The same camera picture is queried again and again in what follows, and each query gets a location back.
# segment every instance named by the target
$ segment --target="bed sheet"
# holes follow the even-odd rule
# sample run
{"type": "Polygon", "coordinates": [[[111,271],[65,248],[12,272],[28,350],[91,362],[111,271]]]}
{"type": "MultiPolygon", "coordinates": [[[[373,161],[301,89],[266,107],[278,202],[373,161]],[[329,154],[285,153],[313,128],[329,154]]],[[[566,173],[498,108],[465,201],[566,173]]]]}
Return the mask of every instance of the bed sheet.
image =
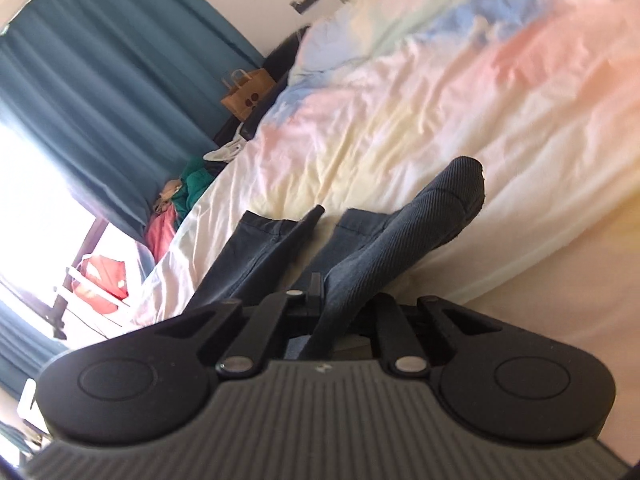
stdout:
{"type": "Polygon", "coordinates": [[[353,0],[314,24],[255,139],[146,280],[135,323],[181,313],[246,210],[299,219],[326,209],[286,286],[345,209],[397,210],[452,158],[474,156],[483,211],[388,292],[404,303],[437,294],[592,349],[618,381],[606,442],[637,458],[625,415],[640,415],[629,375],[640,359],[625,351],[640,346],[629,332],[640,319],[628,274],[638,247],[601,274],[580,247],[600,254],[591,230],[640,189],[639,4],[353,0]]]}

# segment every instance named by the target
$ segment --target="dark gray pants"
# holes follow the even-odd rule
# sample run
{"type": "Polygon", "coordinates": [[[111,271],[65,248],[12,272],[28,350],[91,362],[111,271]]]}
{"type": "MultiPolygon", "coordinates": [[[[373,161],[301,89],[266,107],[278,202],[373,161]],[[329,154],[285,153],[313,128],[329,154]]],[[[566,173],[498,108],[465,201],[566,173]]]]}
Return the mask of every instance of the dark gray pants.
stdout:
{"type": "MultiPolygon", "coordinates": [[[[305,290],[312,272],[324,276],[324,310],[299,357],[327,357],[366,301],[425,254],[455,238],[483,202],[482,165],[459,157],[395,213],[347,210],[293,286],[305,290]]],[[[226,297],[257,304],[274,291],[323,211],[316,206],[300,222],[245,214],[253,229],[249,232],[243,218],[187,308],[226,297]]]]}

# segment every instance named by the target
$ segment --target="brown paper bag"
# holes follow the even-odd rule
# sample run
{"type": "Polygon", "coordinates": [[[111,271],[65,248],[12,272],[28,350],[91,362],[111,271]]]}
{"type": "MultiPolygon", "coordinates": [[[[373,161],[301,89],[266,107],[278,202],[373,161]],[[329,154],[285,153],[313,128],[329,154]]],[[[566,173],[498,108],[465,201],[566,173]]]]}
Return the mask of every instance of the brown paper bag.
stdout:
{"type": "Polygon", "coordinates": [[[220,102],[241,121],[246,120],[256,103],[276,84],[263,68],[251,70],[251,72],[234,70],[231,73],[231,81],[234,83],[233,86],[224,78],[222,79],[225,86],[229,88],[229,92],[220,102]]]}

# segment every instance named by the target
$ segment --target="curtain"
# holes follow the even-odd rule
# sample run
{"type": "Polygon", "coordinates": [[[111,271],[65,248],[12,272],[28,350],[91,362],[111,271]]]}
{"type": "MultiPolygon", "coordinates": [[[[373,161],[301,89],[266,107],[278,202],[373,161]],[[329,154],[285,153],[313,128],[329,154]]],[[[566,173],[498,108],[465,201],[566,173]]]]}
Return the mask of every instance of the curtain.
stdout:
{"type": "Polygon", "coordinates": [[[0,121],[142,241],[164,183],[217,147],[223,74],[261,62],[205,0],[32,0],[0,36],[0,121]]]}
{"type": "Polygon", "coordinates": [[[67,348],[35,329],[0,301],[0,388],[19,400],[24,383],[67,348]]]}

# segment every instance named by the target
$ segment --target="green cloth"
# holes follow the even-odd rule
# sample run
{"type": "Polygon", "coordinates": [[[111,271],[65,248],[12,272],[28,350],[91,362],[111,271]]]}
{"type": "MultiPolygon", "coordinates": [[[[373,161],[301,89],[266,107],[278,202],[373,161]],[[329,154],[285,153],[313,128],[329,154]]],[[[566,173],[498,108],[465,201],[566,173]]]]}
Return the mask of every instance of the green cloth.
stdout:
{"type": "Polygon", "coordinates": [[[198,199],[211,185],[214,178],[204,168],[202,157],[192,158],[180,176],[182,187],[171,197],[175,205],[175,228],[180,227],[198,199]]]}

